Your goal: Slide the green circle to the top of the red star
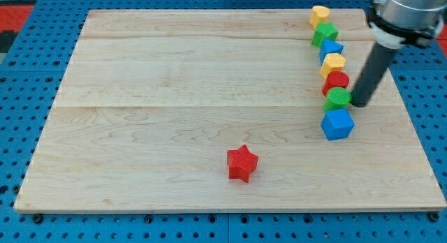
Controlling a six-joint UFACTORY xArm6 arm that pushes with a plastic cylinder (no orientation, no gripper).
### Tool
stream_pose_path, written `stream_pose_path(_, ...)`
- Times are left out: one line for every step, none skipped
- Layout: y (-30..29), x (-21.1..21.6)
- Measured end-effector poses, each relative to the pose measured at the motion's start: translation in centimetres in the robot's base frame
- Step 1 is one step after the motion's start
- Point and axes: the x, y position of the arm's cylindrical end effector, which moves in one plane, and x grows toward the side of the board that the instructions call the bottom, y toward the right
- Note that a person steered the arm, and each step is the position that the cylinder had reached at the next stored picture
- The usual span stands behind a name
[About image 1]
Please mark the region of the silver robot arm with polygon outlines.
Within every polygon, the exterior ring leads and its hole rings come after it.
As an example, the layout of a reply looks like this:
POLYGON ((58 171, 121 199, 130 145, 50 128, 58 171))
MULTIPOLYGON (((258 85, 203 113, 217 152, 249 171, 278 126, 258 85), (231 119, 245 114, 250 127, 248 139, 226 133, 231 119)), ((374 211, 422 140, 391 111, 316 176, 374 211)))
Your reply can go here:
POLYGON ((445 9, 446 0, 371 0, 367 22, 383 47, 423 49, 440 34, 445 9))

